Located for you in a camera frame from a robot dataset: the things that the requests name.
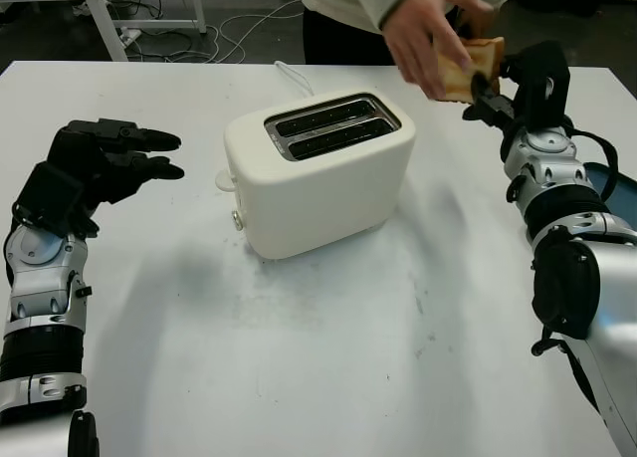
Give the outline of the person left hand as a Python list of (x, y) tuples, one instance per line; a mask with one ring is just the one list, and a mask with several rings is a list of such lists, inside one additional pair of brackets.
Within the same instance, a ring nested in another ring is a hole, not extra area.
[(495, 8), (484, 0), (445, 0), (453, 5), (452, 27), (464, 39), (482, 38), (496, 16)]

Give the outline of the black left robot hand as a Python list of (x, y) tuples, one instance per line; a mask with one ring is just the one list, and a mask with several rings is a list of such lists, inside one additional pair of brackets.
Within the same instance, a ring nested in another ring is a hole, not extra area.
[(178, 180), (185, 175), (161, 154), (180, 146), (178, 136), (131, 121), (69, 122), (56, 133), (46, 160), (67, 190), (43, 225), (58, 236), (95, 237), (99, 226), (92, 214), (100, 204), (116, 204), (150, 180)]

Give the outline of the person right hand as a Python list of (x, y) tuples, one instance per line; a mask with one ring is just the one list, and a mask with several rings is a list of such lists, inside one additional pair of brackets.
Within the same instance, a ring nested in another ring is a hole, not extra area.
[(382, 28), (383, 38), (403, 79), (418, 86), (432, 100), (446, 95), (439, 72), (439, 53), (461, 68), (471, 62), (445, 17), (445, 2), (403, 0)]

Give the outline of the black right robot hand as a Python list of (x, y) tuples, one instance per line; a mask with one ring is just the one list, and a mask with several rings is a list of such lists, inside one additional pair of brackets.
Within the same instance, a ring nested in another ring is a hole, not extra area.
[(505, 55), (501, 62), (504, 69), (496, 75), (514, 82), (518, 88), (510, 99), (496, 93), (494, 86), (482, 72), (472, 76), (471, 94), (473, 103), (463, 112), (464, 120), (479, 120), (498, 128), (504, 137), (514, 137), (524, 126), (523, 112), (523, 52)]

